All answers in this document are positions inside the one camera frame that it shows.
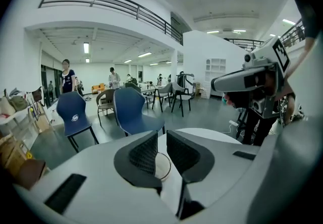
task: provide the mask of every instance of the chair backrest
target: chair backrest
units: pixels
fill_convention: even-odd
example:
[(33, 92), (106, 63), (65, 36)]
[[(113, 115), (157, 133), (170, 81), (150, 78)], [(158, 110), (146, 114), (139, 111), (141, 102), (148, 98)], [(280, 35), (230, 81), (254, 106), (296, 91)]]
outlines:
[(167, 84), (164, 88), (159, 89), (159, 93), (172, 92), (172, 83)]
[(99, 105), (100, 98), (105, 95), (105, 100), (106, 101), (113, 101), (113, 95), (115, 93), (115, 89), (107, 89), (103, 92), (101, 92), (97, 97), (96, 97), (96, 104)]
[(176, 94), (176, 92), (179, 93), (185, 91), (185, 89), (178, 85), (176, 82), (172, 82), (172, 89), (174, 94)]
[(134, 88), (117, 89), (114, 94), (114, 107), (117, 120), (127, 123), (142, 115), (145, 98)]
[(134, 83), (132, 82), (126, 82), (125, 83), (126, 88), (134, 88), (135, 90), (137, 90), (139, 93), (141, 92), (141, 89)]
[(85, 116), (85, 100), (77, 91), (63, 93), (59, 97), (56, 111), (64, 123), (69, 123), (75, 115), (78, 118)]

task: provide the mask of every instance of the orange sofa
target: orange sofa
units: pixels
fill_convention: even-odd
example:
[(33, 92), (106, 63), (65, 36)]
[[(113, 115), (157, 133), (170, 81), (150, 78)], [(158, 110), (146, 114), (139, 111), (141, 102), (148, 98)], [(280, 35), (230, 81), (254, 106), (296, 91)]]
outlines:
[(92, 86), (92, 94), (96, 94), (98, 91), (104, 91), (104, 90), (105, 90), (104, 83), (100, 83), (100, 85)]

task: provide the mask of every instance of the dark blue chair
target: dark blue chair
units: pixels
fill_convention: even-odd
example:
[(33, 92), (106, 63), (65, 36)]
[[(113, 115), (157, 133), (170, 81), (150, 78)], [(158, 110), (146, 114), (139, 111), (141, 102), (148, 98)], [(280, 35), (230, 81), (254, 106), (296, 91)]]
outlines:
[(115, 114), (120, 128), (128, 134), (159, 131), (165, 134), (165, 121), (142, 113), (145, 98), (133, 88), (117, 89), (114, 94)]
[(77, 93), (68, 92), (60, 95), (56, 108), (57, 113), (64, 121), (64, 135), (67, 136), (73, 148), (78, 151), (78, 145), (73, 136), (90, 129), (96, 144), (99, 144), (92, 123), (85, 114), (85, 100)]

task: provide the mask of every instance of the shelving unit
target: shelving unit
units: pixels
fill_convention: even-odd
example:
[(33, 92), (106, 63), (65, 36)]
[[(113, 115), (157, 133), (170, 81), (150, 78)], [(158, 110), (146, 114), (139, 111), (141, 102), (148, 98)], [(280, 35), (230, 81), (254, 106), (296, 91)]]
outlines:
[(218, 78), (224, 75), (225, 73), (226, 59), (212, 58), (206, 60), (204, 78), (204, 88), (206, 89), (205, 98), (210, 98), (211, 95), (222, 96), (221, 92), (211, 90), (211, 80), (214, 78)]

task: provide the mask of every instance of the column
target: column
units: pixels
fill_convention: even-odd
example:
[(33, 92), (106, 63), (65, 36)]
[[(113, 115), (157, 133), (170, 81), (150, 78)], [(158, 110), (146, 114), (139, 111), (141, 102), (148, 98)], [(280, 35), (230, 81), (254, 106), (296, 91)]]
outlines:
[(174, 50), (173, 54), (172, 54), (171, 74), (172, 74), (172, 82), (176, 82), (177, 81), (177, 79), (176, 79), (176, 74), (177, 74), (177, 50)]

